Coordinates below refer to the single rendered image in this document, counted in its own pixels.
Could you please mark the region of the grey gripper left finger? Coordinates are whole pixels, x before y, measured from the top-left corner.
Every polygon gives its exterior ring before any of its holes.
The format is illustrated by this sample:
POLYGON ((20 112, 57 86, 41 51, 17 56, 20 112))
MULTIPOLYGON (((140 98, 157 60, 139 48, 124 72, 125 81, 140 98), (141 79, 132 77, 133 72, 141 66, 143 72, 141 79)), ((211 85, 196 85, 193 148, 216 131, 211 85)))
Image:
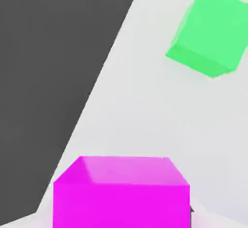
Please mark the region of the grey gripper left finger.
POLYGON ((47 209, 39 213, 38 228, 53 228, 52 209, 47 209))

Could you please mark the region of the small magenta cube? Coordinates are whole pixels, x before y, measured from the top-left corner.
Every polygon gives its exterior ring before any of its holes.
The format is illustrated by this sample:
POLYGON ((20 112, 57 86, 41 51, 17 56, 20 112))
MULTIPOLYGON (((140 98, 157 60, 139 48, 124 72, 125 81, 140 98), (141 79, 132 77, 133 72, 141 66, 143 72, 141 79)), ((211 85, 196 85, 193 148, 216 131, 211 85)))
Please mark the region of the small magenta cube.
POLYGON ((190 214, 167 157, 80 156, 53 184, 52 228, 191 228, 190 214))

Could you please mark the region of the small green cube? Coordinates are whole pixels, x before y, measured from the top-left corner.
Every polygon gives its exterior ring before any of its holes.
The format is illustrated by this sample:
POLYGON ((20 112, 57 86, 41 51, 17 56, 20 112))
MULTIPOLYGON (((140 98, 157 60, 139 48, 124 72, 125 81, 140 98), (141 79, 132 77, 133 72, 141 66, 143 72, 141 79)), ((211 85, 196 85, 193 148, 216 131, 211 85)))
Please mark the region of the small green cube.
POLYGON ((166 56, 208 77, 237 69, 248 46, 248 2, 194 0, 166 56))

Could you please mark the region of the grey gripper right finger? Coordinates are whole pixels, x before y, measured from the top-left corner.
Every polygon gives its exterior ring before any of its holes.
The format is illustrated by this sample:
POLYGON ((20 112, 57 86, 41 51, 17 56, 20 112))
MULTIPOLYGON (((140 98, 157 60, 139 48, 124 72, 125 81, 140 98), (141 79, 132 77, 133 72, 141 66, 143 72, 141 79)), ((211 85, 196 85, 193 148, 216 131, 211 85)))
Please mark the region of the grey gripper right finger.
POLYGON ((191 205, 191 228, 215 228, 213 215, 203 206, 191 205))

